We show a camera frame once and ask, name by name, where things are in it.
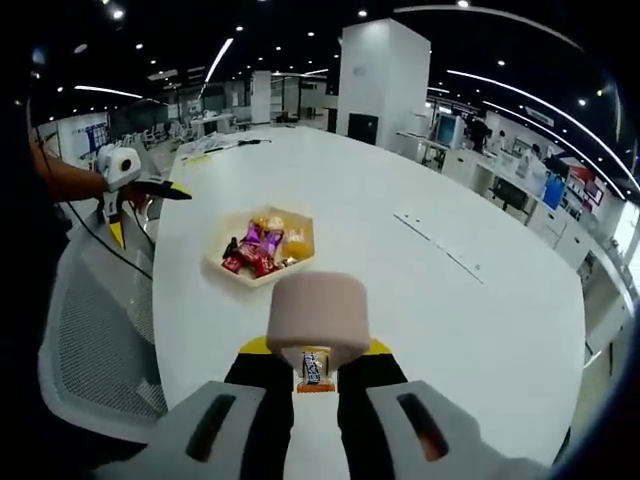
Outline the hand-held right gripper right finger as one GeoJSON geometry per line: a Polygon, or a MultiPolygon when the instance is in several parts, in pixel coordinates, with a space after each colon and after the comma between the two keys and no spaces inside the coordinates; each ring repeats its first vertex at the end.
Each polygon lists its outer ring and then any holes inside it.
{"type": "Polygon", "coordinates": [[[478,421],[423,381],[410,381],[374,339],[338,370],[338,426],[353,479],[545,479],[548,467],[510,458],[478,421]]]}

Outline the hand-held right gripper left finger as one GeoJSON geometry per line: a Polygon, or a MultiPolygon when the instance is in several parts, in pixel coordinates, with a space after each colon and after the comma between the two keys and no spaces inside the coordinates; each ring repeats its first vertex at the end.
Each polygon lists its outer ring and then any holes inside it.
{"type": "Polygon", "coordinates": [[[139,453],[99,479],[281,479],[293,426],[293,370],[264,336],[243,345],[225,379],[172,408],[139,453]]]}

